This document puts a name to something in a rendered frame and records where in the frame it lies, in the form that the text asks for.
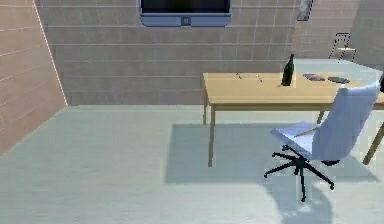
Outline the blue framed television set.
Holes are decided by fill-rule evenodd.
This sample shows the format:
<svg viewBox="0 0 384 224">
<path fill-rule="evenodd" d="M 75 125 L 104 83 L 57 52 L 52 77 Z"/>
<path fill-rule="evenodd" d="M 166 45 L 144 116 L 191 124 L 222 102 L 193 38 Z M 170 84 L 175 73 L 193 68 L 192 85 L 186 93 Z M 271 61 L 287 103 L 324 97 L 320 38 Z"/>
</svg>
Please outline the blue framed television set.
<svg viewBox="0 0 384 224">
<path fill-rule="evenodd" d="M 231 22 L 231 0 L 139 0 L 146 27 L 225 27 Z"/>
</svg>

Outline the light wooden table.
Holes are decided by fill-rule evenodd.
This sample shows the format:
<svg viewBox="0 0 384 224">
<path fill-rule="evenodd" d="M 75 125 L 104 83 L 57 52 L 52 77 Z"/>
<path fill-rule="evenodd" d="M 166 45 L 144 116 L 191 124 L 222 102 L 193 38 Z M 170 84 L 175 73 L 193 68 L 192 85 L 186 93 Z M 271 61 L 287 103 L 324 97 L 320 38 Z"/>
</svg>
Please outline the light wooden table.
<svg viewBox="0 0 384 224">
<path fill-rule="evenodd" d="M 282 86 L 280 73 L 206 73 L 204 105 L 217 111 L 320 111 L 330 112 L 339 88 L 362 87 L 331 81 L 309 81 L 295 76 L 289 86 Z M 384 93 L 379 93 L 374 110 L 384 110 Z"/>
</svg>

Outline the pale blue swivel chair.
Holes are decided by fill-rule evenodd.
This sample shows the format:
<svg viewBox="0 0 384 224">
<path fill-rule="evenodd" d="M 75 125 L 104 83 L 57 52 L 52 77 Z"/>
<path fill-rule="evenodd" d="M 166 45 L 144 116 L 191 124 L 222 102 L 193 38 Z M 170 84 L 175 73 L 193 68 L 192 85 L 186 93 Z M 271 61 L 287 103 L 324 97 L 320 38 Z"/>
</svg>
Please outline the pale blue swivel chair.
<svg viewBox="0 0 384 224">
<path fill-rule="evenodd" d="M 328 117 L 320 125 L 300 122 L 272 129 L 271 134 L 283 143 L 282 150 L 290 150 L 294 156 L 274 152 L 273 157 L 287 159 L 288 163 L 266 171 L 264 177 L 294 166 L 294 174 L 300 175 L 301 179 L 302 202 L 306 199 L 305 169 L 323 179 L 333 190 L 335 184 L 310 162 L 320 161 L 326 166 L 333 166 L 350 154 L 373 111 L 380 89 L 379 81 L 362 87 L 339 88 Z"/>
</svg>

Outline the dark green wine bottle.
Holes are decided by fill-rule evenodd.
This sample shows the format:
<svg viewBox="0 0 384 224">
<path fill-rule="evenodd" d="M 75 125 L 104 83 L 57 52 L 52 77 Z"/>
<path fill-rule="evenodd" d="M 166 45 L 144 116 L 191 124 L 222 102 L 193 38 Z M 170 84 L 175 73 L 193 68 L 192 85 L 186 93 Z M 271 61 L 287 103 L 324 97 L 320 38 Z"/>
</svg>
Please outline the dark green wine bottle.
<svg viewBox="0 0 384 224">
<path fill-rule="evenodd" d="M 281 81 L 282 86 L 289 86 L 291 84 L 293 72 L 294 72 L 294 55 L 291 54 L 289 61 L 284 67 L 283 77 Z"/>
</svg>

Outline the grey framed wall picture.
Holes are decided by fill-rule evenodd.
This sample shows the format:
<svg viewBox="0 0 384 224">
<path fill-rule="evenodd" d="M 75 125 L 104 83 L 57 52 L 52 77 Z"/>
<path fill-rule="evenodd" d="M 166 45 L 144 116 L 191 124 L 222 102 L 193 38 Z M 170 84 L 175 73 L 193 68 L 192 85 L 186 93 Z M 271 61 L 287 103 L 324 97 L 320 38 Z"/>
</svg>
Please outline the grey framed wall picture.
<svg viewBox="0 0 384 224">
<path fill-rule="evenodd" d="M 308 21 L 310 18 L 313 0 L 300 0 L 299 12 L 297 15 L 298 21 Z"/>
</svg>

